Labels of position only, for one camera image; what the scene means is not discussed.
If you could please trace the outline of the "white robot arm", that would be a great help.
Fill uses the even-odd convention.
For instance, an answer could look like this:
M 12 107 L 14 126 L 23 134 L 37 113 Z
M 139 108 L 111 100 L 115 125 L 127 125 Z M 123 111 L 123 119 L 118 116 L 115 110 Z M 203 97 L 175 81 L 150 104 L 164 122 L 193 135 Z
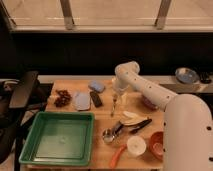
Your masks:
M 139 75 L 137 62 L 115 67 L 113 88 L 128 86 L 164 111 L 163 170 L 213 171 L 213 120 L 208 105 L 192 94 L 177 94 Z

